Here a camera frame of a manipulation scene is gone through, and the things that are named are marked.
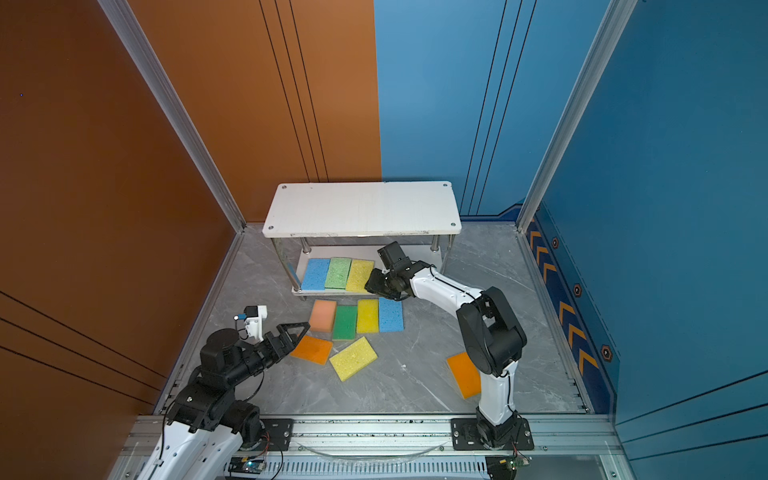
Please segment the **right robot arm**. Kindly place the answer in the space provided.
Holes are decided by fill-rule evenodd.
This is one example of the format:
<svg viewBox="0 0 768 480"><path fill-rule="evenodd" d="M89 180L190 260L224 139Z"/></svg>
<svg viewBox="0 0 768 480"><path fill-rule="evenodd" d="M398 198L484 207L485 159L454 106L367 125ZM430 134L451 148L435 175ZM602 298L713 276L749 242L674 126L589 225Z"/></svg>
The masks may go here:
<svg viewBox="0 0 768 480"><path fill-rule="evenodd" d="M458 322L465 352L479 371L480 400L475 429L490 450L534 449L528 421L514 404L514 378L528 339L505 294L480 290L441 274L425 261L410 259L399 243L378 249L383 262L365 284L367 292L392 301L417 298L441 308Z"/></svg>

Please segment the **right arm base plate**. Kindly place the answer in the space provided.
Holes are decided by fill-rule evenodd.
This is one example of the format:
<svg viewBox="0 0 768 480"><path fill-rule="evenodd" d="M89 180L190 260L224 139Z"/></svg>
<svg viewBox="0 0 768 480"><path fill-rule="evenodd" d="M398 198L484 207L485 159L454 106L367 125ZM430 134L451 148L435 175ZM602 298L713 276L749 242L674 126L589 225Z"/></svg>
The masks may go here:
<svg viewBox="0 0 768 480"><path fill-rule="evenodd" d="M453 418L450 421L456 451L533 451L533 434L527 419L513 415L502 425L481 418Z"/></svg>

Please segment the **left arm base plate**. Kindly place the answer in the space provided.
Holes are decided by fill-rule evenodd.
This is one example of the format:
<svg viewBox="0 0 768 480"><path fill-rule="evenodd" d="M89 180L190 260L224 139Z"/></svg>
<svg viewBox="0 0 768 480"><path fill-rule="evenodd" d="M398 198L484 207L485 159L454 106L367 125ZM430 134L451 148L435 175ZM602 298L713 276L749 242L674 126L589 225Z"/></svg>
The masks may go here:
<svg viewBox="0 0 768 480"><path fill-rule="evenodd" d="M240 451L286 452L294 428L292 418L260 418L249 420L241 431L243 444Z"/></svg>

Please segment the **bright yellow sponge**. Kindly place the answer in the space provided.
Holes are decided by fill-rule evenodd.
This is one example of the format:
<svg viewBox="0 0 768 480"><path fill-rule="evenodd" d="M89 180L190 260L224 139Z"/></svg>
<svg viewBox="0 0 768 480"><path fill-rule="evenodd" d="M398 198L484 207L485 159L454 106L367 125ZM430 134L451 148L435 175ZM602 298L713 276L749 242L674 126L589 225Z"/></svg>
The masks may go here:
<svg viewBox="0 0 768 480"><path fill-rule="evenodd" d="M377 299L362 299L357 303L358 334L379 332L379 301Z"/></svg>

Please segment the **white two-tier shelf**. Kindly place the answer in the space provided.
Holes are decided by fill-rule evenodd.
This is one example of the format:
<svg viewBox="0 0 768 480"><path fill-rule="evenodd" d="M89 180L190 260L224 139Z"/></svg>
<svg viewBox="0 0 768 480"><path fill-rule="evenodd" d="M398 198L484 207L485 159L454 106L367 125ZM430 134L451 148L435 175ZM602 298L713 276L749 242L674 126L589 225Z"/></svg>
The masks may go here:
<svg viewBox="0 0 768 480"><path fill-rule="evenodd" d="M314 258L365 259L380 268L376 244L328 244L338 238L428 237L428 245L404 245L413 259L442 266L462 225L452 184L443 181L283 183L277 187L262 233L269 239L299 297L341 295L341 290L304 290Z"/></svg>

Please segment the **dark green sponge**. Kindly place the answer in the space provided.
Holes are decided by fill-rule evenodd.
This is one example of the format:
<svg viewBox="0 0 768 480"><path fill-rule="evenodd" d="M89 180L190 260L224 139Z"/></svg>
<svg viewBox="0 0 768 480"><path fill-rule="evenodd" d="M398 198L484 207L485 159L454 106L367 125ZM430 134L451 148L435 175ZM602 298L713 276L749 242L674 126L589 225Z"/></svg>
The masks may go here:
<svg viewBox="0 0 768 480"><path fill-rule="evenodd" d="M332 330L333 341L349 341L356 337L357 307L339 305L336 308Z"/></svg>

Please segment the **circuit board right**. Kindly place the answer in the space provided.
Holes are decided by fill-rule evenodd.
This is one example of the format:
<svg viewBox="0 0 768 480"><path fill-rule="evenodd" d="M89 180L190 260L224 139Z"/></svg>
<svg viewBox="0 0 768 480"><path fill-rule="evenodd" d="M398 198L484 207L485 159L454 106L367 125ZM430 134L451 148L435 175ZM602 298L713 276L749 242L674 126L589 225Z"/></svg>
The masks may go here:
<svg viewBox="0 0 768 480"><path fill-rule="evenodd" d="M520 469L530 465L526 456L486 456L485 462L490 480L515 480Z"/></svg>

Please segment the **orange sponge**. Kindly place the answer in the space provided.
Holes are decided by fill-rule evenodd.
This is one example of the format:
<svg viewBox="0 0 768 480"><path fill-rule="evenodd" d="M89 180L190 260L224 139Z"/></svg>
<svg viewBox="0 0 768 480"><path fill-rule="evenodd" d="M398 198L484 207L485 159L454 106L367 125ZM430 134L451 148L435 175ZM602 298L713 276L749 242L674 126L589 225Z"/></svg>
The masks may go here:
<svg viewBox="0 0 768 480"><path fill-rule="evenodd" d="M331 341L306 335L291 352L291 356L324 365L329 358L332 347Z"/></svg>
<svg viewBox="0 0 768 480"><path fill-rule="evenodd" d="M466 352L449 357L446 362L464 399L481 393L479 372Z"/></svg>

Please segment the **orange sponge right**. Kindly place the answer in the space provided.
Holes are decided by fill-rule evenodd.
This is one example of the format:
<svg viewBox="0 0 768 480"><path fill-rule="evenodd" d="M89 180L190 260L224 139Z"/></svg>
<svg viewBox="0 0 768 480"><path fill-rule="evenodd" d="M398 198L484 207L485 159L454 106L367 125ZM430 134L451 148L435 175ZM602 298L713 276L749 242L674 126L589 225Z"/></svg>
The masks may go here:
<svg viewBox="0 0 768 480"><path fill-rule="evenodd" d="M479 372L466 352L449 357L446 362L464 399L481 393Z"/></svg>

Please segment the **light green sponge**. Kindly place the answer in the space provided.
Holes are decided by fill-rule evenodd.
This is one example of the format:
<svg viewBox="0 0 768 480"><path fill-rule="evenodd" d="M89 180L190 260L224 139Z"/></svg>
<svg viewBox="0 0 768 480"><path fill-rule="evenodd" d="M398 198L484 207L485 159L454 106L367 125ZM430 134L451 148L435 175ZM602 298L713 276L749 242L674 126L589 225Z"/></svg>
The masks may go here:
<svg viewBox="0 0 768 480"><path fill-rule="evenodd" d="M329 260L324 287L326 290L346 289L352 260L344 257L333 257Z"/></svg>

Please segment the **pale yellow sponge row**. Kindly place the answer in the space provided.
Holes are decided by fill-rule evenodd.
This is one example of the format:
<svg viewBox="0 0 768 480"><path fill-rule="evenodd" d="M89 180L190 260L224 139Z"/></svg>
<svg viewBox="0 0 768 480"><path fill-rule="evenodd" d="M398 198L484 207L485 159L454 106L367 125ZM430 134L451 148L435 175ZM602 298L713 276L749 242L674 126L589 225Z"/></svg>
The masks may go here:
<svg viewBox="0 0 768 480"><path fill-rule="evenodd" d="M347 278L345 290L353 293L367 292L365 285L374 269L375 262L370 260L353 259Z"/></svg>

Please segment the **pink sponge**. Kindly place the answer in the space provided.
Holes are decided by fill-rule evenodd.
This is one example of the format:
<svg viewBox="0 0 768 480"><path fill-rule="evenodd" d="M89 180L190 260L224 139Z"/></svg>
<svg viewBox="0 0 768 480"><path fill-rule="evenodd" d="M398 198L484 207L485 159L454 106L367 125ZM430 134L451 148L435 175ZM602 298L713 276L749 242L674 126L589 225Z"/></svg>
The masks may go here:
<svg viewBox="0 0 768 480"><path fill-rule="evenodd" d="M309 323L312 332L331 333L334 327L337 302L316 300L313 304Z"/></svg>

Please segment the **blue sponge row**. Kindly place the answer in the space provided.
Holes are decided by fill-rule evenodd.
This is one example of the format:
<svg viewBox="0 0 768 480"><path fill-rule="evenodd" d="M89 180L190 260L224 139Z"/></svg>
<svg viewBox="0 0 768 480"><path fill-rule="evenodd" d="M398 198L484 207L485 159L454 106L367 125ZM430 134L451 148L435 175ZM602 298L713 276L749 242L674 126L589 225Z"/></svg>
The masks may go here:
<svg viewBox="0 0 768 480"><path fill-rule="evenodd" d="M402 303L386 298L379 298L379 332L393 333L404 330Z"/></svg>
<svg viewBox="0 0 768 480"><path fill-rule="evenodd" d="M301 283L303 291L324 291L325 282L330 268L330 259L313 258L307 263Z"/></svg>

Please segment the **pale yellow sponge tilted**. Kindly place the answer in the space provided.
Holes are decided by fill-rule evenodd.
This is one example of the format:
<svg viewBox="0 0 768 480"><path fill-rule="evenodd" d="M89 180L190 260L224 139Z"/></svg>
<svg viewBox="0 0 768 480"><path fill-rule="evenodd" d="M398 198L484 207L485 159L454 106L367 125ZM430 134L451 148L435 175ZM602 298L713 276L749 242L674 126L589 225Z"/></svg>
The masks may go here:
<svg viewBox="0 0 768 480"><path fill-rule="evenodd" d="M368 339L361 337L331 357L330 363L339 379L345 382L377 359L378 355Z"/></svg>

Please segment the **orange sponge left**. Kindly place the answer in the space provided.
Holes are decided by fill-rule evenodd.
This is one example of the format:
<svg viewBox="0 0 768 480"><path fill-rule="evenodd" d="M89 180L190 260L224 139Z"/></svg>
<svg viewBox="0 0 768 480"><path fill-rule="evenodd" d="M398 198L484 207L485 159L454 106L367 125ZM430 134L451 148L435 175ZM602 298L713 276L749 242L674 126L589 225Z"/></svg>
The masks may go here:
<svg viewBox="0 0 768 480"><path fill-rule="evenodd" d="M291 356L324 365L329 358L332 347L331 341L306 335L291 352Z"/></svg>

